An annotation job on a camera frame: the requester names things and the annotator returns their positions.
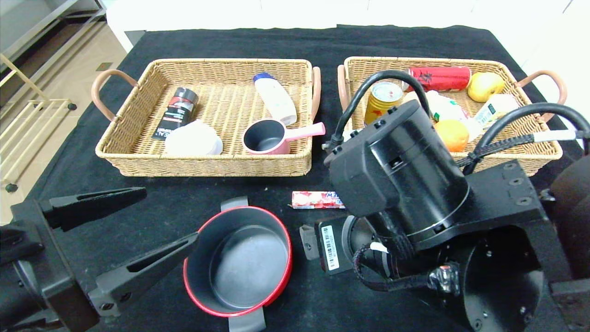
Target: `black cable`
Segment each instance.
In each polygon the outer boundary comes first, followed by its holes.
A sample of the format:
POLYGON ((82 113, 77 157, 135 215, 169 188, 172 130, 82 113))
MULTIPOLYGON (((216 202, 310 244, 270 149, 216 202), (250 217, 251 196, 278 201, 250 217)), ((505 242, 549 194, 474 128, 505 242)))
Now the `black cable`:
POLYGON ((429 283, 428 275, 411 275, 397 279, 387 279, 384 282, 368 281, 362 274, 361 262, 364 253, 371 249, 371 245, 364 245, 357 250, 352 257, 353 267, 356 276, 363 283, 363 285, 374 291, 380 292, 392 292, 399 291, 402 289, 414 289, 414 288, 431 288, 429 283))
MULTIPOLYGON (((590 132, 590 123, 576 110, 561 104, 555 103, 535 103, 531 105, 522 106, 521 108, 515 109, 504 117, 496 121, 490 129, 483 134, 479 142, 477 143, 474 151, 478 151, 482 147, 488 145, 508 124, 516 119, 522 118, 523 116, 535 114, 535 113, 553 113, 561 115, 576 127, 577 130, 590 132)), ((588 139, 584 139, 584 153, 590 154, 590 142, 588 139)), ((475 160, 471 164, 465 166, 463 174, 468 175, 473 172, 479 160, 475 160)))
POLYGON ((375 235, 395 257, 406 261, 415 255, 414 246, 399 220, 392 217, 387 210, 372 213, 365 217, 375 230, 375 235))
POLYGON ((504 151, 518 145, 533 143, 535 141, 535 137, 533 134, 527 134, 517 137, 511 137, 504 139, 502 141, 497 141, 492 144, 488 144, 481 149, 475 149, 473 152, 469 153, 467 157, 460 159, 457 161, 457 167, 467 166, 473 162, 479 161, 481 158, 495 154, 500 151, 504 151))
POLYGON ((357 105, 359 104, 361 98, 365 95, 367 90, 369 90, 370 86, 373 85, 375 82, 383 79, 398 79, 408 83, 415 91, 416 95, 418 96, 418 100, 422 105, 422 108, 426 111, 428 116, 431 115, 430 107, 428 106, 428 101, 426 99, 426 94, 424 93, 424 89, 422 85, 416 78, 411 76, 410 74, 399 71, 399 70, 384 70, 378 73, 371 75, 368 79, 366 79, 363 84, 360 85, 359 89, 355 92, 355 95, 350 100, 348 107, 340 116, 338 120, 338 124, 336 125, 336 130, 332 134, 332 137, 329 141, 326 142, 324 150, 331 151, 333 148, 337 147, 338 145, 342 144, 344 138, 342 137, 342 132, 344 131, 344 127, 346 123, 352 116, 352 113, 355 111, 357 105))

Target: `basket handle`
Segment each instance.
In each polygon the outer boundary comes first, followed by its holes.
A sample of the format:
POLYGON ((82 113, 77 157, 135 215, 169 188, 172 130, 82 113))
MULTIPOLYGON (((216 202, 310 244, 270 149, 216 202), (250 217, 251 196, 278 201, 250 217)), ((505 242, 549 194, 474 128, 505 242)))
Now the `basket handle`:
POLYGON ((340 96, 340 105, 342 105, 342 112, 344 112, 348 107, 348 104, 350 104, 350 96, 348 95, 348 89, 346 88, 346 75, 344 73, 343 64, 338 66, 337 73, 338 95, 340 96))
POLYGON ((104 105, 102 100, 100 100, 99 90, 102 87, 104 81, 106 81, 111 75, 118 75, 125 79, 129 84, 132 86, 137 86, 137 81, 134 80, 131 76, 127 75, 126 73, 118 70, 118 69, 109 69, 105 70, 100 73, 92 82, 92 87, 90 88, 90 96, 92 97, 92 101, 96 105, 96 107, 106 116, 109 121, 114 121, 115 115, 110 109, 104 105))
POLYGON ((312 121, 316 118, 317 111, 320 108, 320 96, 322 94, 322 72, 320 67, 312 68, 312 83, 313 83, 313 96, 312 96, 312 121))
MULTIPOLYGON (((516 83, 516 85, 519 87, 523 87, 541 75, 547 75, 547 76, 551 77, 551 79, 555 82, 555 84, 557 85, 557 88, 559 89, 559 100, 557 101, 557 103, 564 104, 565 99, 568 97, 568 88, 565 86, 565 82, 563 81, 563 79, 559 75, 557 75, 557 73, 555 73, 554 71, 551 71, 551 70, 536 71, 536 72, 532 73, 531 75, 528 75, 527 77, 525 77, 522 81, 516 83)), ((553 113, 545 113, 541 116, 541 119, 543 119, 545 122, 547 122, 552 117, 553 117, 553 113)))

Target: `white container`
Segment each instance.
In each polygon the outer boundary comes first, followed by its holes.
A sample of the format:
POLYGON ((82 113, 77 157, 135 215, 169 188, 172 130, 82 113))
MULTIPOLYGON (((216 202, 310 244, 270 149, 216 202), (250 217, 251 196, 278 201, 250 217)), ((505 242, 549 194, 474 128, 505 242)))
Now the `white container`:
POLYGON ((477 114, 468 120, 469 141, 476 139, 484 129, 489 128, 496 120, 517 108, 519 108, 519 105, 514 96, 506 94, 492 95, 477 114))
MULTIPOLYGON (((435 90, 426 92, 426 99, 432 112, 432 118, 436 122, 442 120, 465 121, 469 117, 454 99, 441 96, 435 90)), ((408 92, 404 97, 403 103, 407 103, 410 100, 418 100, 416 91, 408 92)))
POLYGON ((169 155, 216 155, 223 151, 215 129, 201 120, 174 129, 164 144, 164 153, 169 155))
POLYGON ((253 80, 256 91, 273 119, 279 120, 286 126, 297 122, 295 104, 281 83, 269 73, 257 74, 253 80))

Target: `beverage can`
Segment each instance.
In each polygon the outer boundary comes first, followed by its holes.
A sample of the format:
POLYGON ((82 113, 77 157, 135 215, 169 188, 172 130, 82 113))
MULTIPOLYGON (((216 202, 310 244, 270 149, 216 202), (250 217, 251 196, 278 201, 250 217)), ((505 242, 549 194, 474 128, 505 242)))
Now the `beverage can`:
POLYGON ((174 129, 186 125, 198 101, 199 96, 193 91, 185 87, 177 88, 152 137, 163 141, 174 129))
POLYGON ((380 82, 371 88, 367 108, 365 110, 365 125, 375 121, 388 109, 401 104, 402 89, 392 82, 380 82))
MULTIPOLYGON (((471 80, 469 67, 410 67, 408 74, 416 78, 424 90, 463 90, 471 80)), ((413 91, 408 83, 402 82, 404 91, 413 91)))

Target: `white cable tie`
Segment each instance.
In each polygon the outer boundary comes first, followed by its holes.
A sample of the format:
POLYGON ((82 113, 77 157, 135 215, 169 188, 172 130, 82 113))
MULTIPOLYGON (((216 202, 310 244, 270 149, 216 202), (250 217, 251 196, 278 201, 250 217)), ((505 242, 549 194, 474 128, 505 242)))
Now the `white cable tie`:
POLYGON ((371 242, 371 250, 377 250, 377 251, 389 253, 387 248, 381 242, 371 242))
POLYGON ((533 133, 535 142, 547 141, 572 141, 576 139, 576 131, 561 130, 561 131, 542 131, 533 133))

